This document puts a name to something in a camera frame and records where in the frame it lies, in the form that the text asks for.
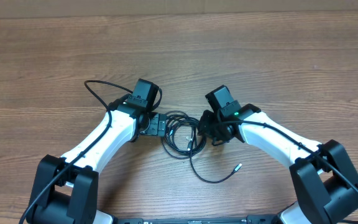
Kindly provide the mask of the black cable silver connector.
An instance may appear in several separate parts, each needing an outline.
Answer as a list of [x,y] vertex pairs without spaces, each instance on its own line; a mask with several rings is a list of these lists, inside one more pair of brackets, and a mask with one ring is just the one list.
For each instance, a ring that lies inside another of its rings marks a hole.
[[224,153],[222,147],[213,149],[211,146],[205,146],[200,153],[193,154],[197,141],[191,137],[186,137],[186,140],[190,167],[199,180],[209,184],[219,184],[228,180],[242,168],[242,163]]

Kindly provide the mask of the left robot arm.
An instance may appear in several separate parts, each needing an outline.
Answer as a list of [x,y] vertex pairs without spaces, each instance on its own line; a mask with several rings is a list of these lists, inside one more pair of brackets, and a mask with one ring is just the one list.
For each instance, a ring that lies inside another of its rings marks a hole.
[[152,118],[161,99],[159,86],[138,79],[133,90],[103,103],[103,120],[79,145],[39,162],[20,223],[117,223],[114,215],[98,210],[99,175],[125,143],[141,134],[158,135]]

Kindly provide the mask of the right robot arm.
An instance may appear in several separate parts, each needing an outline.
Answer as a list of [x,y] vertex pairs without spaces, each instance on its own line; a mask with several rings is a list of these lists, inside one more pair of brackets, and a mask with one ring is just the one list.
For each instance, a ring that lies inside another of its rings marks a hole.
[[205,96],[199,133],[213,145],[236,138],[255,146],[290,171],[296,201],[276,215],[249,215],[246,223],[350,223],[358,210],[358,172],[344,146],[304,138],[270,119],[252,104],[241,106],[227,86]]

